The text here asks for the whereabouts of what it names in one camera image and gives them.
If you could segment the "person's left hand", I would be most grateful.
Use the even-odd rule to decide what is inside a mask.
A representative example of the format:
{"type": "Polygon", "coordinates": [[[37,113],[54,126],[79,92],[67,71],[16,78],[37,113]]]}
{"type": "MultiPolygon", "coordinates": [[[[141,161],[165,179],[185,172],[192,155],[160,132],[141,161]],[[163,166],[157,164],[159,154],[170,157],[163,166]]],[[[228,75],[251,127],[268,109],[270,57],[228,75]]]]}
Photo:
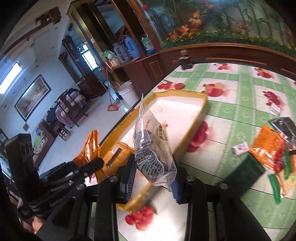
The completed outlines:
{"type": "Polygon", "coordinates": [[[39,231],[44,223],[45,221],[37,216],[32,216],[31,218],[22,221],[23,228],[34,234],[39,231]]]}

